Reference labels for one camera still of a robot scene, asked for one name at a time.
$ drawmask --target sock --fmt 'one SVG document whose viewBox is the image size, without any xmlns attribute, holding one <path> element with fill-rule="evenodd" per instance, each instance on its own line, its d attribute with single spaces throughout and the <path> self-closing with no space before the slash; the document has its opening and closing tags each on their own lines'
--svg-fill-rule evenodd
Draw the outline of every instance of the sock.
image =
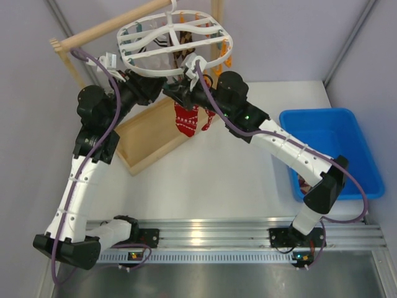
<svg viewBox="0 0 397 298">
<path fill-rule="evenodd" d="M 176 127 L 189 138 L 193 137 L 197 128 L 199 106 L 194 105 L 191 111 L 187 111 L 175 102 L 174 108 L 176 114 Z"/>
<path fill-rule="evenodd" d="M 213 119 L 213 118 L 215 117 L 215 115 L 216 115 L 214 112 L 212 112 L 212 111 L 210 111 L 210 110 L 205 110 L 205 112 L 206 112 L 207 115 L 208 115 L 208 120 L 207 120 L 207 123 L 201 128 L 201 130 L 202 130 L 203 132 L 210 128 L 212 119 Z"/>
</svg>

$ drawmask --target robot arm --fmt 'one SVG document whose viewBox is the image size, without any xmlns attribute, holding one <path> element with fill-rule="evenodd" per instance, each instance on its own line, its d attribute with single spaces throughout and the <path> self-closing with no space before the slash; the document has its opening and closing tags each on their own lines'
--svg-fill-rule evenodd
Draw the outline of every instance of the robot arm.
<svg viewBox="0 0 397 298">
<path fill-rule="evenodd" d="M 162 90 L 165 78 L 145 78 L 131 71 L 119 72 L 118 88 L 121 97 L 120 116 L 117 123 L 129 113 L 135 104 L 154 102 Z M 112 161 L 119 136 L 113 130 L 85 164 L 78 179 L 76 174 L 85 157 L 108 129 L 115 115 L 116 100 L 98 86 L 85 87 L 78 95 L 78 115 L 82 127 L 73 150 L 71 173 L 56 214 L 44 234 L 36 235 L 33 246 L 51 257 L 55 238 L 59 239 L 56 260 L 82 269 L 91 269 L 100 253 L 114 244 L 128 240 L 136 243 L 139 235 L 138 221 L 127 216 L 117 216 L 110 223 L 86 231 L 87 218 L 97 185 Z M 75 183 L 66 210 L 66 201 Z M 61 225 L 65 222 L 56 237 Z"/>
<path fill-rule="evenodd" d="M 200 84 L 192 84 L 193 75 L 191 71 L 186 71 L 182 81 L 168 85 L 163 93 L 186 109 L 193 109 L 194 105 L 199 105 L 214 111 L 203 87 Z M 147 106 L 154 102 L 166 82 L 165 78 L 145 78 L 130 70 L 125 73 L 119 71 L 116 77 L 119 78 L 118 87 L 122 102 L 117 123 L 129 113 L 135 104 Z M 244 137 L 226 125 L 235 137 L 266 149 L 296 170 L 309 185 L 313 186 L 305 196 L 302 209 L 292 222 L 287 235 L 290 243 L 297 246 L 307 243 L 314 226 L 323 215 L 328 214 L 342 191 L 345 180 L 343 173 L 328 162 L 316 159 L 314 155 L 305 151 L 304 149 L 308 148 L 306 145 L 282 130 L 264 111 L 247 102 L 248 85 L 239 74 L 232 71 L 222 73 L 218 78 L 217 88 L 210 87 L 210 92 L 222 113 L 240 130 L 244 132 L 268 130 L 285 137 L 285 140 L 266 134 Z M 106 225 L 86 231 L 87 217 L 96 186 L 100 183 L 103 173 L 112 160 L 119 136 L 112 131 L 105 142 L 95 151 L 79 179 L 76 180 L 76 172 L 84 157 L 104 134 L 115 115 L 115 99 L 106 94 L 101 87 L 88 86 L 84 88 L 79 93 L 78 99 L 78 114 L 83 126 L 76 139 L 69 181 L 53 221 L 46 229 L 45 234 L 36 235 L 33 246 L 50 257 L 61 216 L 66 214 L 65 224 L 59 236 L 56 260 L 79 268 L 91 269 L 102 251 L 125 240 L 136 243 L 139 226 L 135 219 L 118 216 Z M 288 139 L 302 144 L 304 149 L 292 145 L 287 141 Z M 348 162 L 342 156 L 337 158 L 336 162 L 347 168 Z M 72 183 L 76 183 L 76 186 L 68 210 L 65 210 L 66 198 Z"/>
</svg>

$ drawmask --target white plastic clip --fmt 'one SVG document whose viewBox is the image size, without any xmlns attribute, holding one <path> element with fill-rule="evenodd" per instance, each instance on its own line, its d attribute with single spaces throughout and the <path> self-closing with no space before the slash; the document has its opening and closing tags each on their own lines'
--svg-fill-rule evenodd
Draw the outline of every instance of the white plastic clip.
<svg viewBox="0 0 397 298">
<path fill-rule="evenodd" d="M 104 56 L 99 57 L 99 62 L 106 68 L 106 70 L 116 79 L 121 80 L 121 81 L 126 81 L 125 78 L 118 73 L 116 70 L 117 68 L 117 55 L 113 53 L 108 53 Z M 97 66 L 92 60 L 88 59 L 87 62 L 88 65 L 91 66 Z M 97 72 L 101 73 L 103 72 L 99 67 L 97 67 Z"/>
<path fill-rule="evenodd" d="M 303 152 L 305 152 L 305 150 L 309 147 L 308 144 L 305 144 L 303 146 L 303 148 L 299 151 L 299 153 L 297 154 L 297 157 L 295 157 L 294 161 L 291 163 L 290 167 L 292 168 L 293 165 L 295 164 L 295 162 L 298 160 L 298 158 L 302 155 Z"/>
<path fill-rule="evenodd" d="M 194 86 L 197 84 L 199 80 L 199 74 L 195 71 L 196 61 L 200 62 L 200 69 L 204 71 L 207 66 L 207 61 L 201 56 L 198 56 L 195 53 L 191 53 L 188 55 L 185 60 L 182 62 L 182 66 L 187 68 L 185 75 L 191 79 L 190 81 L 190 91 L 193 90 Z"/>
<path fill-rule="evenodd" d="M 279 149 L 277 150 L 277 153 L 275 154 L 275 157 L 278 157 L 280 151 L 282 150 L 283 146 L 288 142 L 288 140 L 292 137 L 292 134 L 288 134 L 285 139 L 283 140 L 283 142 L 281 143 Z"/>
</svg>

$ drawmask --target blue plastic bin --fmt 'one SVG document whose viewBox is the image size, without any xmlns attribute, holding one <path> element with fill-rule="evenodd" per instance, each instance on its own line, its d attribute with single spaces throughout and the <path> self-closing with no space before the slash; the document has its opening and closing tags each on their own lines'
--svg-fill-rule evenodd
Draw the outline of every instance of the blue plastic bin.
<svg viewBox="0 0 397 298">
<path fill-rule="evenodd" d="M 354 114 L 348 109 L 289 110 L 280 114 L 281 127 L 310 147 L 333 158 L 349 160 L 349 172 L 361 184 L 368 199 L 385 193 L 383 181 Z M 295 198 L 302 201 L 297 173 L 290 169 Z M 348 180 L 339 200 L 362 199 Z"/>
</svg>

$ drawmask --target cable tie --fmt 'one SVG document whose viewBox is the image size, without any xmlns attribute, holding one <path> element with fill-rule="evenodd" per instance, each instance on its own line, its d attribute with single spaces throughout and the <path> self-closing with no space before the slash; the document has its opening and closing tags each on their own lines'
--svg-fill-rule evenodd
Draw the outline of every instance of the cable tie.
<svg viewBox="0 0 397 298">
<path fill-rule="evenodd" d="M 309 147 L 308 144 L 304 144 L 304 146 L 302 147 L 302 149 L 299 151 L 299 153 L 297 154 L 297 157 L 295 157 L 294 161 L 291 163 L 290 167 L 292 168 L 292 166 L 295 164 L 295 162 L 299 159 L 299 157 L 302 155 L 303 152 L 305 152 L 305 150 Z"/>
<path fill-rule="evenodd" d="M 279 149 L 277 150 L 277 152 L 276 152 L 276 154 L 275 154 L 275 157 L 278 157 L 278 155 L 279 155 L 280 151 L 282 150 L 283 146 L 288 142 L 288 140 L 289 140 L 291 137 L 292 137 L 292 134 L 290 134 L 290 133 L 285 137 L 285 139 L 284 139 L 283 142 L 281 143 Z"/>
<path fill-rule="evenodd" d="M 80 180 L 80 179 L 76 179 L 74 177 L 69 177 L 69 180 L 72 181 L 72 182 L 81 182 L 81 183 L 88 184 L 88 180 Z"/>
<path fill-rule="evenodd" d="M 57 209 L 58 210 L 58 212 L 59 213 L 66 213 L 66 214 L 69 214 L 69 215 L 74 215 L 74 216 L 83 216 L 83 215 L 81 215 L 81 214 L 79 214 L 79 213 L 74 213 L 74 212 L 71 212 L 71 211 L 69 211 L 69 210 L 64 210 L 64 209 Z"/>
</svg>

